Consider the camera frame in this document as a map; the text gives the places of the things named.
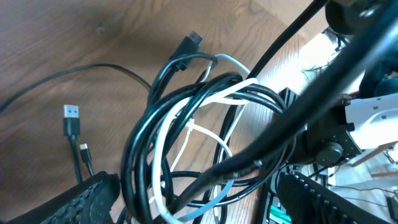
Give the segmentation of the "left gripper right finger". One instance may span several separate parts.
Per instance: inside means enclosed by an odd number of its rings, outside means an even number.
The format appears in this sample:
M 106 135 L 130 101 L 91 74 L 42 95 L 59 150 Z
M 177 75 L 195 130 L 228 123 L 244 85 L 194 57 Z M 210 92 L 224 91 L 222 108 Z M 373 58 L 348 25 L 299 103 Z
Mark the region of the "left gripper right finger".
M 388 224 L 301 173 L 281 174 L 277 196 L 297 224 Z

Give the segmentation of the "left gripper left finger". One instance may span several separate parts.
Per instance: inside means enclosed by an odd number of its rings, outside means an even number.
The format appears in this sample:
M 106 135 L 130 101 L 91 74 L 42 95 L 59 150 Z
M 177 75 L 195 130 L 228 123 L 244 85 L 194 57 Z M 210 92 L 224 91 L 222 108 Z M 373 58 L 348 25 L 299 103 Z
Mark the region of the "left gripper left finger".
M 119 176 L 101 171 L 9 223 L 111 223 Z

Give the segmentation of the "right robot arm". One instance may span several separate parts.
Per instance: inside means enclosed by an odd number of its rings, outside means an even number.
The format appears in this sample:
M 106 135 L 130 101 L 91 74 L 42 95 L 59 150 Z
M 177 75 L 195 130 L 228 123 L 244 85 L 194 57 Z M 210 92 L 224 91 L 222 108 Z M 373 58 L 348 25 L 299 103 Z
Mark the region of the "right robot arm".
M 363 150 L 397 144 L 397 47 L 366 70 L 356 96 L 350 96 L 297 135 L 289 164 L 333 166 Z

